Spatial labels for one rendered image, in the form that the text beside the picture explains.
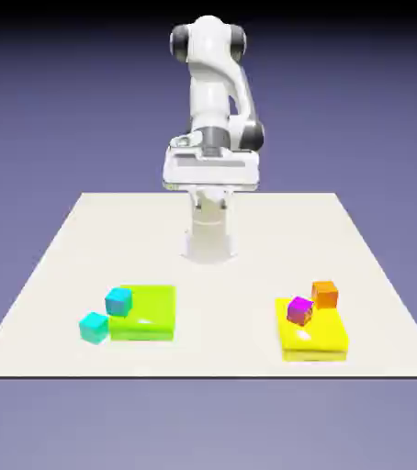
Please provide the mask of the small orange cube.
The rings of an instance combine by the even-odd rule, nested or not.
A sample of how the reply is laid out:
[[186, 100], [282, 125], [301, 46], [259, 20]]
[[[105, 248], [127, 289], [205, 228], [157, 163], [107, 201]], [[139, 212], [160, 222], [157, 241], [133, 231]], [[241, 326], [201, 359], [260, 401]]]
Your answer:
[[339, 291], [333, 281], [314, 281], [311, 299], [317, 309], [337, 308]]

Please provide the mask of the large yellow box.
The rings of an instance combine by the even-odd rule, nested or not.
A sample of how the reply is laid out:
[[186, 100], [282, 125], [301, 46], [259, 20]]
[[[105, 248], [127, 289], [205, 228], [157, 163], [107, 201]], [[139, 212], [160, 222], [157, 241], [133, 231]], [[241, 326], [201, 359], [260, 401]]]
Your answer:
[[275, 301], [282, 359], [287, 362], [341, 362], [348, 353], [349, 338], [336, 308], [312, 309], [310, 321], [300, 326], [287, 319], [291, 299]]

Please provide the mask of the small magenta cube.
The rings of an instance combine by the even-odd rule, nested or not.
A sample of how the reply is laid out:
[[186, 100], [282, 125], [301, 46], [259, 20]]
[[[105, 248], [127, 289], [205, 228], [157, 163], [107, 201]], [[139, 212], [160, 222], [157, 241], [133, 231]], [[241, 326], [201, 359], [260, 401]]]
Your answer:
[[305, 297], [294, 297], [287, 305], [287, 320], [305, 326], [312, 316], [314, 302]]

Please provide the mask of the small cyan cube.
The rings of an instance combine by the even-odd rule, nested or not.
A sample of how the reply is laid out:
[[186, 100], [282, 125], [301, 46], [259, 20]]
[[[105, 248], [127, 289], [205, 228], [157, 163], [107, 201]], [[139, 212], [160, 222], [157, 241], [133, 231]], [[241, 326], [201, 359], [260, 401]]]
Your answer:
[[132, 305], [132, 291], [127, 287], [114, 287], [105, 297], [106, 312], [109, 316], [127, 317]]
[[84, 341], [99, 344], [108, 335], [108, 318], [96, 312], [90, 312], [79, 321], [79, 331]]

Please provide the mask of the large lime green box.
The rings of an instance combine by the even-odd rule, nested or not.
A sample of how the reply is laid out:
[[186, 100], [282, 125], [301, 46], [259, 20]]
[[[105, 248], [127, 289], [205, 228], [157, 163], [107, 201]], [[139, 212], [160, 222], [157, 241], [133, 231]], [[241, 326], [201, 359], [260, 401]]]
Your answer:
[[112, 341], [171, 341], [175, 332], [176, 288], [172, 285], [121, 285], [132, 291], [127, 317], [108, 315]]

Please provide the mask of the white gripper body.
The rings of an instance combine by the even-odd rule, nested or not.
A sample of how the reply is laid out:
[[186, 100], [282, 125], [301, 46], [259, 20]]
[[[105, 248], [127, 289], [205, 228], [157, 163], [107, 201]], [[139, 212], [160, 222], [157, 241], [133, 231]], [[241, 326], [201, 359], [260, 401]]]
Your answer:
[[163, 164], [163, 185], [170, 190], [220, 186], [231, 191], [253, 191], [259, 185], [259, 155], [255, 151], [220, 149], [207, 157], [201, 147], [168, 147]]

